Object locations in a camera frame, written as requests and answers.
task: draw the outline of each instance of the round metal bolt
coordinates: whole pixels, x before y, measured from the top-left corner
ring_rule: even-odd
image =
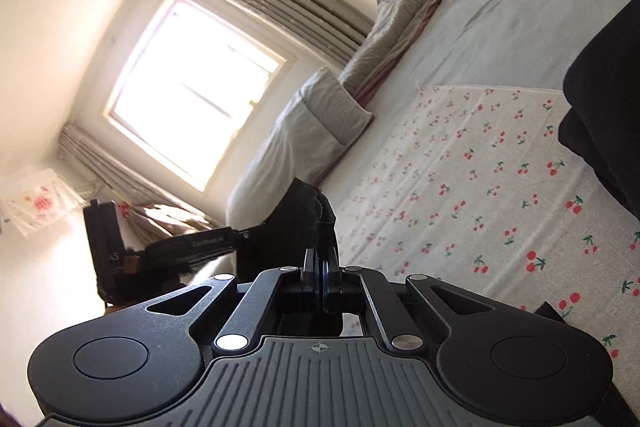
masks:
[[[422,347],[422,339],[415,335],[398,335],[391,341],[392,346],[403,351],[411,351]]]
[[[223,335],[216,340],[216,346],[226,351],[237,351],[249,343],[249,340],[242,335]]]

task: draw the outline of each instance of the window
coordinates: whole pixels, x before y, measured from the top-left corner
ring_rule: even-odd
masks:
[[[285,59],[189,0],[165,1],[155,20],[108,116],[203,190]]]

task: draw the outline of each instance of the bed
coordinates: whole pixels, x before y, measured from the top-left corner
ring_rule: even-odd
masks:
[[[557,140],[566,70],[628,1],[436,0],[408,48],[371,68],[385,71],[366,98],[374,119],[358,118],[320,186],[343,266],[393,281],[426,273],[527,311],[548,301],[602,341],[640,415],[640,224]],[[252,164],[262,178],[234,191],[228,224],[259,221],[240,219],[239,203],[267,199],[264,158]],[[357,331],[347,321],[344,333]]]

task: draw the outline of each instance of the cherry print fabric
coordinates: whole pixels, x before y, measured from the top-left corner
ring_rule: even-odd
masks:
[[[640,225],[558,143],[556,90],[418,89],[336,209],[340,264],[426,273],[592,334],[640,414]],[[345,334],[358,325],[347,321]]]

